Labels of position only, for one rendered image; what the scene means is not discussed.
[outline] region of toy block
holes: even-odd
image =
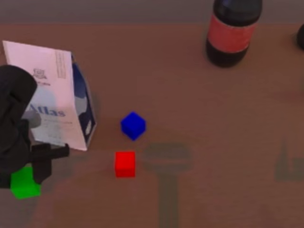
[[[121,129],[129,138],[135,141],[146,130],[146,121],[137,113],[131,112],[121,121]]]
[[[116,177],[135,177],[135,152],[116,152],[115,174]]]
[[[24,167],[11,175],[10,190],[17,199],[41,195],[41,186],[33,178],[33,168]]]

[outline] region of white bag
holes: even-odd
[[[89,88],[72,53],[10,41],[4,41],[3,46],[7,64],[26,70],[37,81],[27,108],[41,115],[41,126],[32,129],[35,140],[67,143],[86,151],[96,122]]]

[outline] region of dark cola bottle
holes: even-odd
[[[206,52],[220,67],[236,65],[245,56],[262,13],[262,0],[215,0]]]

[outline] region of wooden table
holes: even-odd
[[[41,197],[18,201],[1,190],[0,227],[163,228],[166,202],[178,211],[166,228],[303,227],[299,26],[259,25],[245,59],[221,69],[202,54],[207,26],[200,24],[1,25],[1,40],[73,52],[98,128],[88,152],[54,161]],[[130,111],[148,123],[135,142],[119,128]],[[188,169],[168,176],[176,186],[144,165],[145,148],[156,143],[188,148]],[[116,179],[114,152],[129,149],[137,176]],[[287,165],[296,168],[286,173]]]

